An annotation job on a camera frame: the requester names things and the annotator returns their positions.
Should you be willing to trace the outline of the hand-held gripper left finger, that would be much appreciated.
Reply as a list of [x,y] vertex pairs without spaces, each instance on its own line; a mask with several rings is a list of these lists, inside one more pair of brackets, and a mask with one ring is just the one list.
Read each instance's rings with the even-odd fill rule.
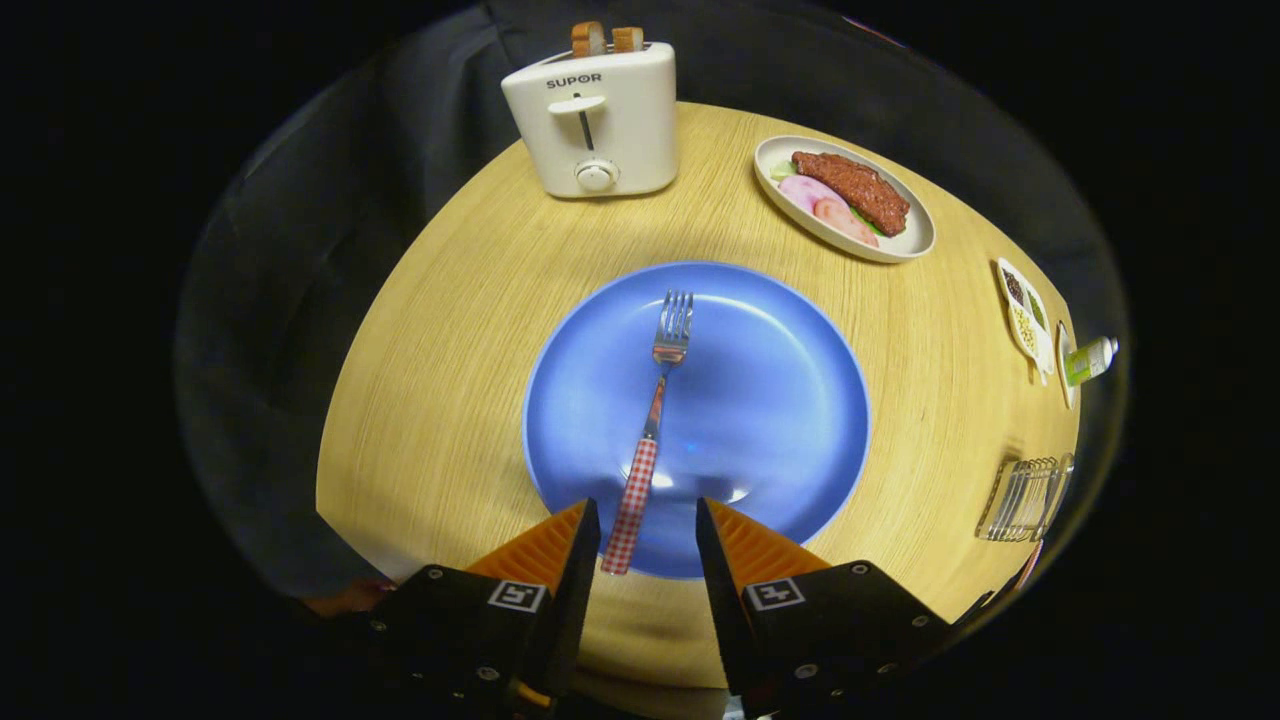
[[577,662],[600,537],[586,498],[468,568],[421,568],[369,615],[375,687],[430,716],[553,715]]

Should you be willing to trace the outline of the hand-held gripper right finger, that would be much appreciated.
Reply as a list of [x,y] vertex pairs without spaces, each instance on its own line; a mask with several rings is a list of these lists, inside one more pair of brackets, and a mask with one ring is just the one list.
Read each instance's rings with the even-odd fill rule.
[[873,689],[954,637],[873,562],[827,562],[727,503],[698,501],[696,542],[724,676],[746,717],[863,717]]

